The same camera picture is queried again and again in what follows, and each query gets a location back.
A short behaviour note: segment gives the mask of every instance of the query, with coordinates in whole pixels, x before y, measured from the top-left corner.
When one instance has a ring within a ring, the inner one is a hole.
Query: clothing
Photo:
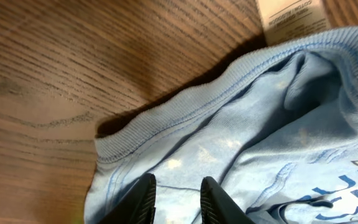
[[[86,223],[144,172],[154,223],[201,223],[206,176],[256,223],[358,220],[358,27],[244,55],[95,143]]]

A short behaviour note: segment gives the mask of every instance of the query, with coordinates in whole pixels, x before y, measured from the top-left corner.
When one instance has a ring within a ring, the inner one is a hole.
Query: garment
[[[256,223],[358,220],[358,27],[244,55],[95,143],[86,223],[144,172],[154,223],[201,223],[205,176]]]

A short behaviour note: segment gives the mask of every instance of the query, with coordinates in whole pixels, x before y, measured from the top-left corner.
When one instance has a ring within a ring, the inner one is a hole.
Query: light blue sweatshirt
[[[95,143],[86,223],[145,172],[156,224],[201,223],[206,176],[256,223],[358,220],[358,27],[244,55]]]

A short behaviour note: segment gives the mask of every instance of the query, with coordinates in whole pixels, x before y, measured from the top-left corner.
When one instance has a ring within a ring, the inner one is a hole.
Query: beige label
[[[320,0],[257,0],[268,45],[330,28]]]

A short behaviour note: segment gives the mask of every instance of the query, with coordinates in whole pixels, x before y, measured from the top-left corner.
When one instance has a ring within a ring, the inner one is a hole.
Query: brown wood
[[[0,0],[0,223],[82,223],[96,132],[264,46],[253,0]]]

